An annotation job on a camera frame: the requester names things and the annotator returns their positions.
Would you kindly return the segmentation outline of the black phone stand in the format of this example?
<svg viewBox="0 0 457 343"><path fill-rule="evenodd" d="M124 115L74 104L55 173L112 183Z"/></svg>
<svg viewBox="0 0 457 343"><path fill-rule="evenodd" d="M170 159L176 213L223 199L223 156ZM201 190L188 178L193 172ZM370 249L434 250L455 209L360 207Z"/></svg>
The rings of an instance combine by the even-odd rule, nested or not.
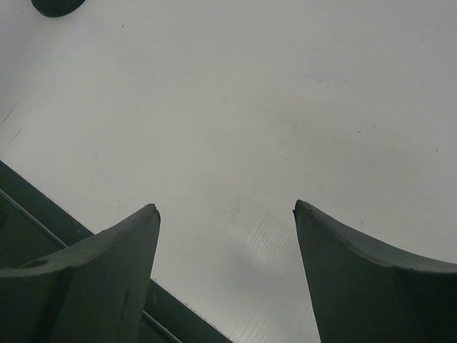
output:
<svg viewBox="0 0 457 343"><path fill-rule="evenodd" d="M77 10L85 0L31 0L41 15L49 18L66 16Z"/></svg>

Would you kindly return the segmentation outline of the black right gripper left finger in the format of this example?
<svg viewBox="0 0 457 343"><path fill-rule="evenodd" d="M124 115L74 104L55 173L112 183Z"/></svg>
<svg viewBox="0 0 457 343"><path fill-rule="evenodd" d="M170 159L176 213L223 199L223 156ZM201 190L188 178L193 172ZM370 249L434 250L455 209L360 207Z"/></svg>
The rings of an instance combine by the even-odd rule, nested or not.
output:
<svg viewBox="0 0 457 343"><path fill-rule="evenodd" d="M160 221L147 204L70 247L1 269L1 341L136 342Z"/></svg>

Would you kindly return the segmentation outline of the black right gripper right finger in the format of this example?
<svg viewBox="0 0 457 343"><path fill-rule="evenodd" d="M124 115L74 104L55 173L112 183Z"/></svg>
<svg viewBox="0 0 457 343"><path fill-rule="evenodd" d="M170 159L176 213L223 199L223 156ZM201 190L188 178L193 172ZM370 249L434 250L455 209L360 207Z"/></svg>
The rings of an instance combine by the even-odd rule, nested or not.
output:
<svg viewBox="0 0 457 343"><path fill-rule="evenodd" d="M322 342L454 342L456 265L393 247L297 201L293 215Z"/></svg>

